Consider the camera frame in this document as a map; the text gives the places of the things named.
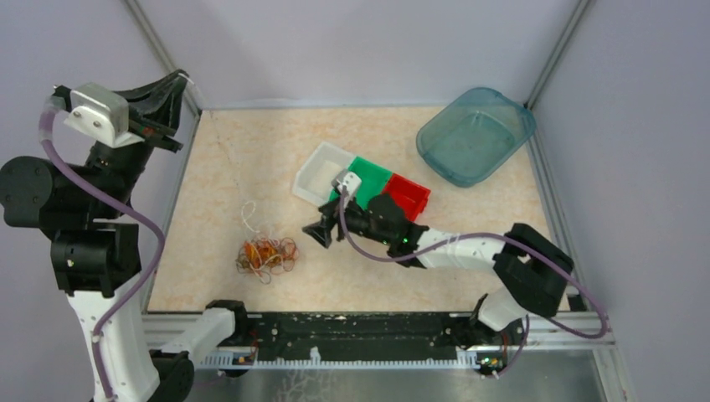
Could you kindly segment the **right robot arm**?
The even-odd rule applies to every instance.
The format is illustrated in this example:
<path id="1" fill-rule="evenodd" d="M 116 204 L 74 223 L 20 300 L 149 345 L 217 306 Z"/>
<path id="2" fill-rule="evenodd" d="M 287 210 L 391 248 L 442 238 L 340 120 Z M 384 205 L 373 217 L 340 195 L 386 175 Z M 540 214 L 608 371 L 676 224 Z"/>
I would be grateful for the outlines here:
<path id="1" fill-rule="evenodd" d="M 532 226 L 515 223 L 505 234 L 453 234 L 409 220 L 381 194 L 361 208 L 340 198 L 322 205 L 321 218 L 302 227 L 322 247 L 357 235 L 388 247 L 384 262 L 422 269 L 459 268 L 496 276 L 502 287 L 483 297 L 473 338 L 492 345 L 505 327 L 529 313 L 553 318 L 574 269 L 572 259 Z"/>

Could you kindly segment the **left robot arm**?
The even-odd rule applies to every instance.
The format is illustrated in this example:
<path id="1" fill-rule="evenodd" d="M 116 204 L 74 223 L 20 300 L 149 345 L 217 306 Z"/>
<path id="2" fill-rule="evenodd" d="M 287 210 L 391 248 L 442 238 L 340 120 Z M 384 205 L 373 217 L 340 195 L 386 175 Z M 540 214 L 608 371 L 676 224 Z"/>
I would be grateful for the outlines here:
<path id="1" fill-rule="evenodd" d="M 134 210 L 131 195 L 152 152 L 178 152 L 183 94 L 175 70 L 132 90 L 63 85 L 44 102 L 44 157 L 1 170 L 4 222 L 40 230 L 50 243 L 57 287 L 77 316 L 96 401 L 183 401 L 197 363 L 225 341 L 245 344 L 251 325 L 240 301 L 211 301 L 173 340 L 147 344 L 139 291 L 154 276 L 163 230 Z"/>

